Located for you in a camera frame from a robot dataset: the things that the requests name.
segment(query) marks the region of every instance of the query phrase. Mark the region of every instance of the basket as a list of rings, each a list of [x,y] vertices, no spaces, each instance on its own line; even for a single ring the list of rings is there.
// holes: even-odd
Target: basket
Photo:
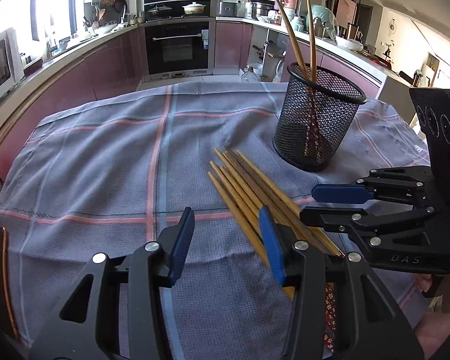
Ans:
[[[310,65],[306,69],[310,74]],[[290,79],[274,135],[274,147],[285,161],[308,172],[327,167],[347,133],[359,105],[367,98],[350,80],[318,67],[317,82],[288,66]]]

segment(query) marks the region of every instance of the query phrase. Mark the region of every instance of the microwave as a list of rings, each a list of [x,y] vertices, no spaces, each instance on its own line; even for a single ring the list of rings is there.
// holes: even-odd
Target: microwave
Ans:
[[[23,66],[13,28],[0,33],[0,98],[23,78]]]

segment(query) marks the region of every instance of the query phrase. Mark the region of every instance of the window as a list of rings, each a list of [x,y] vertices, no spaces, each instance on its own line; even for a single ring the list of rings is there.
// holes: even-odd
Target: window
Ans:
[[[30,0],[0,0],[0,33],[13,27],[17,32],[18,49],[24,53],[30,48]]]
[[[13,27],[19,51],[39,56],[47,37],[54,45],[76,31],[76,1],[0,0],[0,32]]]

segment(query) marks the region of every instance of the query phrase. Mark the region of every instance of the countertop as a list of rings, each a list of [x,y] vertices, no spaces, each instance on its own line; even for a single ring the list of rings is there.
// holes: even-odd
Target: countertop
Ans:
[[[82,55],[86,54],[90,50],[137,28],[137,26],[138,25],[135,24],[115,32],[99,35],[88,42],[84,42],[83,44],[73,47],[63,54],[58,55],[54,59],[45,62],[41,69],[29,77],[22,79],[22,81],[20,81],[13,89],[11,89],[4,97],[0,99],[0,127],[5,123],[12,112],[17,109],[36,88],[41,86],[58,71],[63,69],[68,64],[77,61]]]
[[[243,23],[253,24],[254,26],[268,28],[270,30],[274,30],[288,35],[286,27],[278,26],[276,24],[263,23],[258,20],[244,19],[242,17],[217,17],[216,20],[241,21]],[[310,36],[307,33],[297,31],[294,31],[294,33],[298,40],[310,43]],[[371,62],[368,58],[366,58],[361,54],[357,54],[356,52],[338,47],[335,43],[332,42],[332,40],[324,40],[316,38],[315,44],[319,49],[324,50],[326,54],[333,54],[334,56],[337,56],[340,59],[343,59],[349,62],[350,64],[357,66],[361,70],[370,74],[372,77],[376,78],[381,83],[383,83],[387,78],[392,78],[406,85],[407,87],[410,87],[410,84],[406,82],[404,79],[402,79],[399,75],[395,74],[394,72],[390,71],[385,67],[379,66],[378,64]]]

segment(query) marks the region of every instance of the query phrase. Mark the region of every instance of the bundle of chopsticks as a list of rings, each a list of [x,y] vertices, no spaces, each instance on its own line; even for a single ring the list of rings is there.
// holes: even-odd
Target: bundle of chopsticks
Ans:
[[[298,239],[317,247],[323,253],[344,256],[320,228],[305,226],[300,221],[300,207],[241,151],[222,152],[216,148],[214,151],[223,165],[218,166],[214,161],[210,161],[212,172],[208,172],[208,176],[265,265],[269,266],[269,263],[258,221],[259,210],[264,205],[270,208],[274,220],[291,227]],[[293,299],[294,288],[285,287],[283,290],[290,299]],[[332,288],[327,285],[326,290],[332,304]],[[332,325],[334,318],[335,314],[330,311],[328,319]],[[325,343],[330,343],[328,347],[332,350],[332,340],[327,333],[324,340]]]

